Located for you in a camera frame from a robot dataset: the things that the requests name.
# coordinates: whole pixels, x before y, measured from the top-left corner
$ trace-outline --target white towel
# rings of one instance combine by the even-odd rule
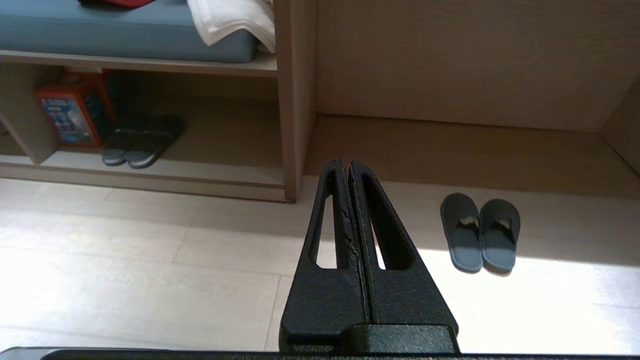
[[[188,0],[188,4],[198,33],[208,46],[246,29],[267,51],[276,52],[273,0]]]

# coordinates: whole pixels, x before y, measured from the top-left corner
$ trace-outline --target slipper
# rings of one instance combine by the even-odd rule
[[[480,246],[478,209],[461,193],[447,196],[440,206],[444,233],[453,265],[466,272],[478,272],[483,260]]]
[[[177,115],[151,120],[124,158],[132,168],[149,167],[178,139],[184,128],[184,121]]]
[[[480,211],[482,256],[496,272],[508,273],[516,263],[516,243],[520,233],[520,214],[512,203],[488,201]]]
[[[126,152],[133,147],[147,125],[148,117],[128,114],[120,118],[116,129],[102,148],[102,162],[110,167],[124,164]]]

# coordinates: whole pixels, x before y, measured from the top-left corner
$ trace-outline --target red cloth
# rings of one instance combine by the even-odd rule
[[[153,0],[79,0],[81,3],[107,3],[114,4],[118,6],[123,6],[125,8],[139,8],[143,5],[149,4]]]

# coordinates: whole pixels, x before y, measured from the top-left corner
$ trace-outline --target pair of slippers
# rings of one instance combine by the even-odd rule
[[[478,213],[470,197],[453,193],[440,206],[442,225],[456,268],[508,273],[516,263],[520,214],[508,201],[488,201]]]
[[[110,167],[126,162],[132,168],[153,165],[185,129],[177,115],[150,119],[129,114],[120,119],[119,125],[102,148],[102,162]]]

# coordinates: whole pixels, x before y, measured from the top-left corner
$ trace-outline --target blue mattress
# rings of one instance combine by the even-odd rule
[[[240,30],[209,47],[186,0],[133,10],[77,0],[0,0],[0,49],[125,58],[249,62],[258,40]]]

